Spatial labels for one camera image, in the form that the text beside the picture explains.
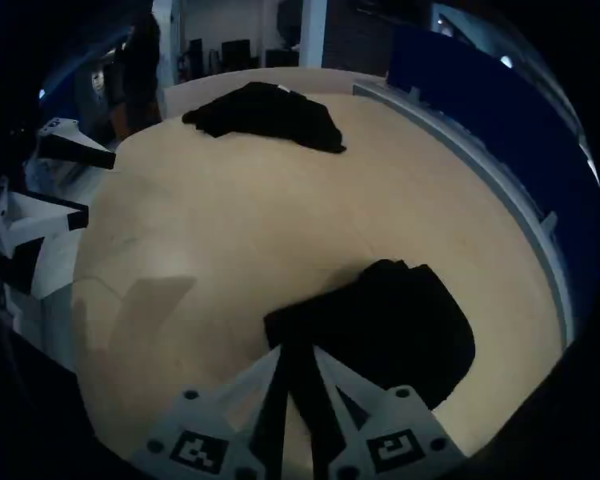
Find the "blue panel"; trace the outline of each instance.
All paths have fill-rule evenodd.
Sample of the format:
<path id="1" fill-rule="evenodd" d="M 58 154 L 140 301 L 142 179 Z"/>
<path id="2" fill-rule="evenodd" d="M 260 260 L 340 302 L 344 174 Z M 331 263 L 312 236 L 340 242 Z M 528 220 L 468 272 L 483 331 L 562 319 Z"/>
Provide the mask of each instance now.
<path id="1" fill-rule="evenodd" d="M 387 82 L 407 91 L 418 87 L 421 100 L 462 124 L 508 165 L 543 214 L 556 212 L 574 313 L 585 318 L 600 278 L 600 189 L 554 108 L 497 59 L 408 26 L 396 29 Z"/>

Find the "round table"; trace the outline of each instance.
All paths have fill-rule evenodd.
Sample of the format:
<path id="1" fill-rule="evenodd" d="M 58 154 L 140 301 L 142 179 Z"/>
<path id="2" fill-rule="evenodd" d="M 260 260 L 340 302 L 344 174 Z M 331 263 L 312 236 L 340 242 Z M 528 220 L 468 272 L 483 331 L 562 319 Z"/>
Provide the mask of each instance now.
<path id="1" fill-rule="evenodd" d="M 347 151 L 179 118 L 125 140 L 90 208 L 74 276 L 75 364 L 100 439 L 128 457 L 187 386 L 230 380 L 267 351 L 262 318 L 380 258 L 428 264 L 474 331 L 476 358 L 435 415 L 465 454 L 490 440 L 561 353 L 525 235 L 489 187 L 369 98 L 311 96 Z M 286 468 L 310 468 L 289 403 Z"/>

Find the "white pillar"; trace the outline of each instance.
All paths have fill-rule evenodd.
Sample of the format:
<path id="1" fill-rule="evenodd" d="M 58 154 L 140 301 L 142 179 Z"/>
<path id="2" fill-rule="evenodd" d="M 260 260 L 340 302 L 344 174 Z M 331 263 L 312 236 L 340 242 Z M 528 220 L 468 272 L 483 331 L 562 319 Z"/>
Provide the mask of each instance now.
<path id="1" fill-rule="evenodd" d="M 322 67 L 327 0 L 303 0 L 300 66 Z"/>

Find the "person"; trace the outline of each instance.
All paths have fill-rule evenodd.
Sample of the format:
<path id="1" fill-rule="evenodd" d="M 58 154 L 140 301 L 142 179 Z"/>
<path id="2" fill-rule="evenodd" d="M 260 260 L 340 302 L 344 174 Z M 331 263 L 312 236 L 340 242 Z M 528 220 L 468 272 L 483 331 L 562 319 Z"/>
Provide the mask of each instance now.
<path id="1" fill-rule="evenodd" d="M 126 124 L 132 134 L 160 123 L 156 100 L 160 59 L 160 27 L 151 12 L 138 18 L 129 40 L 116 50 L 122 64 L 122 92 L 126 103 Z"/>

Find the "black towel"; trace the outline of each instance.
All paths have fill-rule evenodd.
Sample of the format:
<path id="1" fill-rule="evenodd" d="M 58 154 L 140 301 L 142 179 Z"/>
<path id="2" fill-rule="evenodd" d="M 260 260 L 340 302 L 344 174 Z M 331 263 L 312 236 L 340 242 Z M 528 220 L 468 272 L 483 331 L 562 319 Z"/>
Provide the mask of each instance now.
<path id="1" fill-rule="evenodd" d="M 282 343 L 292 398 L 310 433 L 314 475 L 344 447 L 312 345 L 387 389 L 411 385 L 433 409 L 475 356 L 464 314 L 426 265 L 381 260 L 358 280 L 265 317 L 269 346 Z"/>
<path id="2" fill-rule="evenodd" d="M 251 82 L 182 116 L 214 138 L 229 132 L 286 138 L 339 154 L 346 150 L 328 109 L 284 87 Z"/>

